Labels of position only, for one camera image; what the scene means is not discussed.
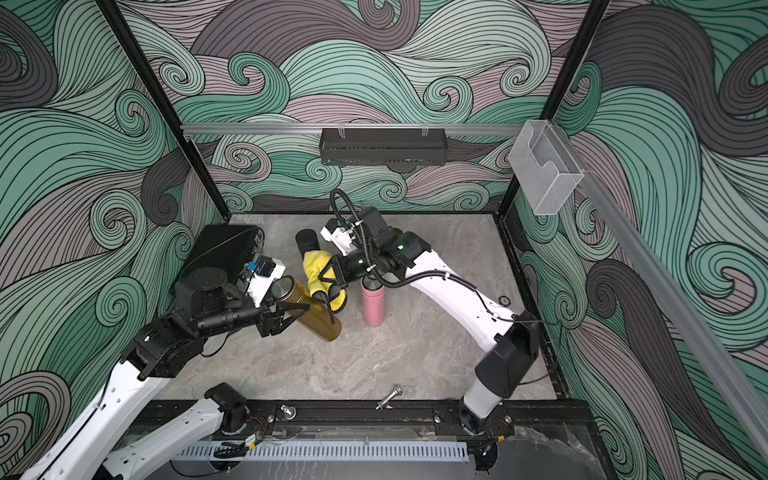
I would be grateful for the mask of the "gold thermos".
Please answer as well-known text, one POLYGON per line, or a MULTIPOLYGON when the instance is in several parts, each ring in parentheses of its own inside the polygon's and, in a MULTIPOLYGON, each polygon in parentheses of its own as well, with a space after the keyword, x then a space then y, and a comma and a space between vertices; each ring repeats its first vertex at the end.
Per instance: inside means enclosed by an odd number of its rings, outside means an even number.
POLYGON ((341 334, 342 324, 336 319, 329 307, 313 299, 308 289, 292 276, 286 275, 275 281, 271 286, 270 294, 275 303, 293 302, 309 304, 310 310, 296 321, 324 341, 332 342, 341 334))

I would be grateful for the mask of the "yellow cleaning cloth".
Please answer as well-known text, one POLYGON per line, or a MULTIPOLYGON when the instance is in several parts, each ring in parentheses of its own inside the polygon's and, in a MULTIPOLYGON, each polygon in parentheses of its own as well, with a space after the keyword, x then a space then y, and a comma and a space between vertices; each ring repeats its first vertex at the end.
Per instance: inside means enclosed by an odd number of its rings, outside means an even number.
POLYGON ((303 270, 308 280, 308 289, 313 299, 329 306, 336 314, 347 303, 344 289, 334 283, 335 273, 330 265, 332 255, 324 250, 310 250, 303 254, 303 270))

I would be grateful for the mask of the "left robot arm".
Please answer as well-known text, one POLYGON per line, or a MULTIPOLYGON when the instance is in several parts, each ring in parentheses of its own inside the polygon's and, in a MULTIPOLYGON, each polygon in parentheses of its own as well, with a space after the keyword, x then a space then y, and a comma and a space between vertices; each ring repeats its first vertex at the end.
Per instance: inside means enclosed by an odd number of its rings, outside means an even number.
POLYGON ((250 419, 245 397, 227 383, 147 436, 117 444, 150 401, 192 359, 207 340, 254 326, 263 337, 281 334, 310 308, 268 287, 266 302, 230 283, 219 268, 202 268, 175 285, 172 308, 144 326, 123 350, 101 393, 25 479, 145 479, 205 436, 238 435, 250 419))

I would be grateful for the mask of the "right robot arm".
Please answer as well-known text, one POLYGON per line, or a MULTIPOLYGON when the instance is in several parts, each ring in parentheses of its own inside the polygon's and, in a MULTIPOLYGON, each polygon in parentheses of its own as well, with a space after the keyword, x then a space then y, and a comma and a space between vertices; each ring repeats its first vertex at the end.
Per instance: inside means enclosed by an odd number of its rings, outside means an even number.
POLYGON ((348 218, 337 214, 321 236, 339 250, 321 271, 321 280, 340 288, 365 278, 390 289, 411 286, 469 332, 485 355, 459 402, 459 419, 467 433, 483 433, 492 412, 512 396, 539 356, 539 320, 491 300, 456 274, 426 240, 388 225, 373 207, 348 218))

